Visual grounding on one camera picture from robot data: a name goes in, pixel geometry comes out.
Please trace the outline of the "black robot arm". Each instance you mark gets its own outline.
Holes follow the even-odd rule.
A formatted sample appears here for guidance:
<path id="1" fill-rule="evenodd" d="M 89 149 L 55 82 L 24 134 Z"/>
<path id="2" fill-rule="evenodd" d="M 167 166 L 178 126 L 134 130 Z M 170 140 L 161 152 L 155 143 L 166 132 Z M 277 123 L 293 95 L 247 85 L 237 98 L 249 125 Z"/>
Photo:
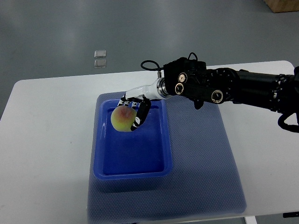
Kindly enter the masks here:
<path id="1" fill-rule="evenodd" d="M 254 73 L 231 68 L 207 69 L 195 57 L 181 57 L 160 67 L 153 61 L 158 77 L 164 80 L 157 91 L 162 96 L 183 96 L 200 109 L 205 102 L 222 104 L 231 101 L 278 112 L 278 126 L 297 133 L 299 125 L 285 121 L 299 114 L 299 69 L 292 75 Z"/>

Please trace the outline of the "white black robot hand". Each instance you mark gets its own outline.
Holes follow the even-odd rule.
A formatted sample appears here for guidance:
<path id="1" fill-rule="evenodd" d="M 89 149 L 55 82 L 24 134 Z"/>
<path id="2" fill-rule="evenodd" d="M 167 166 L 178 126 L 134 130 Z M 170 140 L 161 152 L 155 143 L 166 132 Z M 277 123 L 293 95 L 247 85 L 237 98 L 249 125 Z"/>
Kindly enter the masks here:
<path id="1" fill-rule="evenodd" d="M 166 100 L 171 96 L 166 91 L 164 78 L 158 78 L 151 85 L 144 85 L 133 88 L 121 97 L 117 107 L 124 105 L 136 110 L 135 121 L 131 126 L 131 131 L 139 128 L 146 120 L 152 101 Z"/>

